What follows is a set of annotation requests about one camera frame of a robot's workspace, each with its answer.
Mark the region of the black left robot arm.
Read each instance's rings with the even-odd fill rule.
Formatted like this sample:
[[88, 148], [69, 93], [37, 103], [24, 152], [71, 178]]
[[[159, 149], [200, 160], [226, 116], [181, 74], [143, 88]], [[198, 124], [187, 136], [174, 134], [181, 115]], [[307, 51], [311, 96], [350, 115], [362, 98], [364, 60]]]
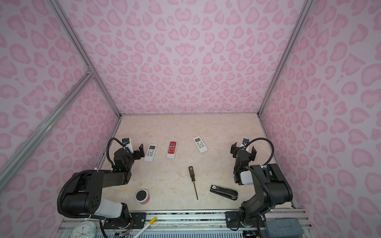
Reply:
[[133, 219], [127, 204], [103, 198], [102, 191], [128, 184], [134, 162], [143, 157], [143, 144], [133, 153], [128, 148], [120, 148], [114, 153], [113, 170], [85, 170], [73, 174], [58, 195], [58, 213], [72, 219], [98, 219], [105, 222], [106, 228], [131, 228]]

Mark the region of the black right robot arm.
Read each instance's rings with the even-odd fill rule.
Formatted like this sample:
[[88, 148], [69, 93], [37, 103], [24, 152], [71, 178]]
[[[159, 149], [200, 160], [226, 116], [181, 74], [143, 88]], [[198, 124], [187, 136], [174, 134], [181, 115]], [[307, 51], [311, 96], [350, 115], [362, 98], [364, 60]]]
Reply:
[[249, 165], [255, 160], [257, 151], [254, 148], [249, 152], [244, 146], [238, 147], [234, 143], [230, 153], [235, 158], [234, 182], [244, 185], [241, 174], [247, 172], [252, 179], [255, 195], [242, 202], [238, 212], [225, 213], [226, 226], [233, 231], [241, 227], [260, 228], [266, 221], [266, 213], [293, 199], [292, 189], [277, 164]]

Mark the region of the red and white remote control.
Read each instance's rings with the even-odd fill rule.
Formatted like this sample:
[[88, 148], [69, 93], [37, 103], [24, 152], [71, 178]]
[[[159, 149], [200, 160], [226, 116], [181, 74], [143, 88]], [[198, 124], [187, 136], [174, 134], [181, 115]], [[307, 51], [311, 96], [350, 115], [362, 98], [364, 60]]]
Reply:
[[176, 151], [177, 151], [177, 145], [178, 143], [176, 141], [170, 141], [169, 146], [168, 146], [168, 151], [166, 158], [167, 159], [174, 159], [176, 156]]

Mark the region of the black yellow handled screwdriver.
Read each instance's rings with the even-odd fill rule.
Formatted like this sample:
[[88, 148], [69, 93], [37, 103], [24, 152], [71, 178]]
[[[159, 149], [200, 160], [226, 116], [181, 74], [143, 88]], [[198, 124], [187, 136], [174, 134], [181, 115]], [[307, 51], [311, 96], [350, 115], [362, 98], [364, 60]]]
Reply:
[[198, 194], [197, 194], [197, 190], [196, 190], [196, 186], [195, 186], [195, 174], [194, 174], [193, 166], [189, 166], [189, 174], [190, 174], [190, 178], [191, 178], [191, 181], [193, 183], [193, 186], [194, 186], [196, 199], [198, 200]]

